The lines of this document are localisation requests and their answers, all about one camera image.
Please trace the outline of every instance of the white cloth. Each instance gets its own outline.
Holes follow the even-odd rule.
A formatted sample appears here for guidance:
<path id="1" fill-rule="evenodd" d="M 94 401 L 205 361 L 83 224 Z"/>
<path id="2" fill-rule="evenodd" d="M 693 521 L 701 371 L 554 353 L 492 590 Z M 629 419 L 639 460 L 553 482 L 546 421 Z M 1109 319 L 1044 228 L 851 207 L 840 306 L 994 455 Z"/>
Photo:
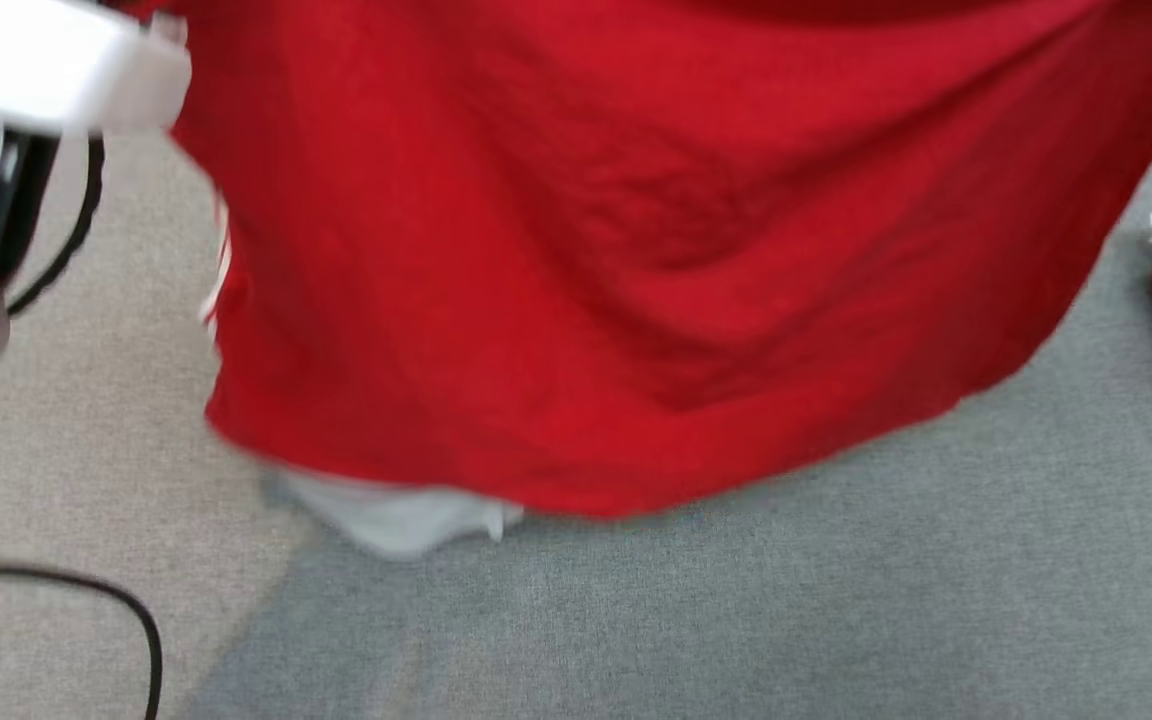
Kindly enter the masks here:
<path id="1" fill-rule="evenodd" d="M 460 537 L 499 541 L 522 507 L 457 488 L 412 488 L 282 470 L 285 486 L 326 524 L 385 560 L 408 561 Z"/>

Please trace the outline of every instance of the white plastic object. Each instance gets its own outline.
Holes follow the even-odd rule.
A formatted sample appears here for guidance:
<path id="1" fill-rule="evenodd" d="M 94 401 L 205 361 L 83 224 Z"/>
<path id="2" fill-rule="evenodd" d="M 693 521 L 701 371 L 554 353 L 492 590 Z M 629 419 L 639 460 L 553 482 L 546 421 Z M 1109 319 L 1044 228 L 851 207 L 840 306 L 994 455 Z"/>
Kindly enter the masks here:
<path id="1" fill-rule="evenodd" d="M 24 132 L 169 127 L 192 68 L 136 20 L 76 0 L 0 0 L 0 124 Z"/>

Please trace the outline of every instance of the red shirt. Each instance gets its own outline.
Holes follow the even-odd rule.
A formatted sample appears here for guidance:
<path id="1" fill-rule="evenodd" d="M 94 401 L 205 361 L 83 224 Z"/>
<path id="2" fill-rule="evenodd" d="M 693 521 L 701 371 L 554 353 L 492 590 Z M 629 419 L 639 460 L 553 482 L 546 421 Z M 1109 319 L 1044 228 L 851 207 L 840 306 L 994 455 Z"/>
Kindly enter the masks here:
<path id="1" fill-rule="evenodd" d="M 1002 381 L 1152 160 L 1152 0 L 170 9 L 233 233 L 211 423 L 539 510 L 662 509 Z"/>

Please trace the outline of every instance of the red clothing item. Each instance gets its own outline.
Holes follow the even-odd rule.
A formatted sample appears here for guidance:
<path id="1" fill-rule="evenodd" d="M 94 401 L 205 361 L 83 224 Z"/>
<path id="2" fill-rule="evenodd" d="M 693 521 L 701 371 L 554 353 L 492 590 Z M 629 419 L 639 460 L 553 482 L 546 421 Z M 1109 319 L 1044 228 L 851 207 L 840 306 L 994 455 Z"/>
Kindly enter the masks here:
<path id="1" fill-rule="evenodd" d="M 652 511 L 945 414 L 1152 160 L 1152 0 L 177 0 L 248 450 Z"/>

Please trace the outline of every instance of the black cord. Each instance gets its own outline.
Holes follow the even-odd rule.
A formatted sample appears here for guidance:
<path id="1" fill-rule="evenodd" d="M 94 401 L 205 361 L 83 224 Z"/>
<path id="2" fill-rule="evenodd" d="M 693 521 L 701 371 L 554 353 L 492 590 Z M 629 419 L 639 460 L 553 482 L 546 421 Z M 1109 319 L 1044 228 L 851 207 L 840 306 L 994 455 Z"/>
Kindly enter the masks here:
<path id="1" fill-rule="evenodd" d="M 74 220 L 74 229 L 69 233 L 69 238 L 65 245 L 60 247 L 60 252 L 51 260 L 51 265 L 38 275 L 25 291 L 12 302 L 8 306 L 8 314 L 15 316 L 24 313 L 38 300 L 52 283 L 68 268 L 69 260 L 88 242 L 88 233 L 92 229 L 92 219 L 96 218 L 96 210 L 100 207 L 101 192 L 105 191 L 105 141 L 93 137 L 88 141 L 88 188 L 83 192 L 83 205 L 78 209 L 78 219 Z"/>
<path id="2" fill-rule="evenodd" d="M 113 597 L 114 600 L 129 607 L 141 621 L 142 628 L 145 628 L 145 639 L 150 644 L 150 698 L 147 698 L 145 707 L 145 720 L 156 720 L 159 717 L 159 700 L 162 696 L 162 638 L 159 635 L 159 626 L 154 621 L 154 615 L 145 607 L 144 602 L 132 593 L 106 583 L 104 579 L 89 578 L 65 570 L 36 568 L 36 566 L 28 564 L 0 564 L 0 578 L 40 579 L 41 582 L 69 585 L 69 588 L 81 588 Z"/>

